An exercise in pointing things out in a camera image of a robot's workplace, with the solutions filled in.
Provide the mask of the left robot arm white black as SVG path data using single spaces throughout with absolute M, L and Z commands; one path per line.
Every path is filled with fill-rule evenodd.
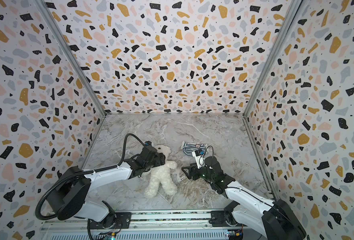
M 89 219 L 108 228 L 114 224 L 116 212 L 107 202 L 87 201 L 88 193 L 113 182 L 139 177 L 165 164 L 166 156 L 157 148 L 146 145 L 140 154 L 119 165 L 88 171 L 71 167 L 44 193 L 36 206 L 35 216 L 42 221 L 54 218 L 64 221 L 72 217 Z

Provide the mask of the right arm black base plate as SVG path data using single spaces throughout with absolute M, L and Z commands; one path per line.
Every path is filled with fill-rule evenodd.
M 213 227 L 241 227 L 229 211 L 211 211 L 210 215 L 209 223 Z

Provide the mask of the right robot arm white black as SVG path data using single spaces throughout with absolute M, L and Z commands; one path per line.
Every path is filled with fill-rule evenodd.
M 203 179 L 219 195 L 231 200 L 222 211 L 212 211 L 214 227 L 247 226 L 268 240 L 303 240 L 307 233 L 290 206 L 283 200 L 269 200 L 248 190 L 221 169 L 216 157 L 183 167 L 188 179 Z

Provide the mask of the white fluffy teddy bear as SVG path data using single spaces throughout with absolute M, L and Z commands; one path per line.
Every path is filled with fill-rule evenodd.
M 157 195 L 160 186 L 163 187 L 165 193 L 169 196 L 173 196 L 177 193 L 177 185 L 173 182 L 171 176 L 171 170 L 177 168 L 177 163 L 168 160 L 172 151 L 168 146 L 157 145 L 156 147 L 162 150 L 163 154 L 166 156 L 166 163 L 163 166 L 151 170 L 149 185 L 144 192 L 144 196 L 148 199 L 154 198 Z

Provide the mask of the blue white striped knit sweater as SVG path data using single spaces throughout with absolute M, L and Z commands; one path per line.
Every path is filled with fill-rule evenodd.
M 187 156 L 192 157 L 192 153 L 196 150 L 205 150 L 208 147 L 208 144 L 201 143 L 187 143 L 185 141 L 181 144 L 181 150 Z

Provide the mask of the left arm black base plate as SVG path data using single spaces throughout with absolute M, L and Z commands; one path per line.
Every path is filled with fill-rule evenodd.
M 88 220 L 88 225 L 91 230 L 122 230 L 129 228 L 131 219 L 131 212 L 116 212 L 115 215 L 108 214 L 101 222 Z

